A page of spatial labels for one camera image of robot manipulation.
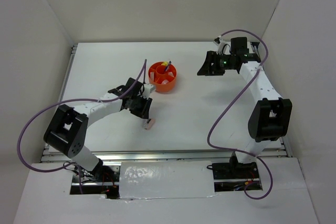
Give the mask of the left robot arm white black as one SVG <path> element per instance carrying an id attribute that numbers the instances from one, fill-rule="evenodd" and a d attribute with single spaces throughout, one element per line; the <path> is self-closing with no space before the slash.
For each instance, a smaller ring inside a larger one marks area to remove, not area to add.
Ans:
<path id="1" fill-rule="evenodd" d="M 74 107 L 63 104 L 51 119 L 44 141 L 81 166 L 85 170 L 85 176 L 91 181 L 99 181 L 112 170 L 85 147 L 88 127 L 123 110 L 129 110 L 131 114 L 148 120 L 152 103 L 150 95 L 154 91 L 154 85 L 129 78 L 125 85 L 109 90 L 98 101 Z"/>

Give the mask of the pink correction tape dispenser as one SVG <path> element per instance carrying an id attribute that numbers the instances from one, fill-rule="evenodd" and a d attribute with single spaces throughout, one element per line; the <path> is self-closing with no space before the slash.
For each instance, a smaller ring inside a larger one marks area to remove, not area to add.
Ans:
<path id="1" fill-rule="evenodd" d="M 143 125 L 145 130 L 149 130 L 155 123 L 155 119 L 147 119 Z"/>

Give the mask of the yellow highlighter marker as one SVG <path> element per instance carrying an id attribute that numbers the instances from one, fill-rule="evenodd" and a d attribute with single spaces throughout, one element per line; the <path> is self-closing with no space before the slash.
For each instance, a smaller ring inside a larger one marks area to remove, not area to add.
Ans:
<path id="1" fill-rule="evenodd" d="M 168 67 L 168 66 L 169 66 L 169 62 L 168 62 L 168 61 L 165 61 L 165 62 L 163 62 L 161 65 L 164 66 L 164 67 Z"/>

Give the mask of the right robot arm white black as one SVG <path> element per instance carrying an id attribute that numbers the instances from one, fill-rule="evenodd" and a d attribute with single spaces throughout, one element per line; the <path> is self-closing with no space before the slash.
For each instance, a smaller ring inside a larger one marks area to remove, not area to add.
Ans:
<path id="1" fill-rule="evenodd" d="M 243 150 L 234 150 L 223 171 L 235 178 L 242 177 L 256 166 L 256 157 L 271 143 L 285 136 L 288 131 L 292 102 L 284 99 L 272 86 L 263 70 L 264 60 L 255 46 L 248 46 L 246 37 L 235 37 L 229 43 L 221 36 L 214 39 L 217 50 L 208 51 L 198 76 L 222 76 L 235 70 L 246 81 L 246 86 L 233 99 L 228 110 L 243 93 L 249 90 L 255 107 L 248 119 L 250 140 Z"/>

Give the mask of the clear tape roll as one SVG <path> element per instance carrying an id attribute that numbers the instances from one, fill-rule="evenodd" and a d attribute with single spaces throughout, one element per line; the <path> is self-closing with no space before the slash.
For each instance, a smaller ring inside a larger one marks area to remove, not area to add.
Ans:
<path id="1" fill-rule="evenodd" d="M 168 84 L 168 83 L 170 83 L 170 81 L 169 81 L 168 79 L 164 79 L 164 80 L 161 82 L 162 85 L 164 85 L 164 84 Z"/>

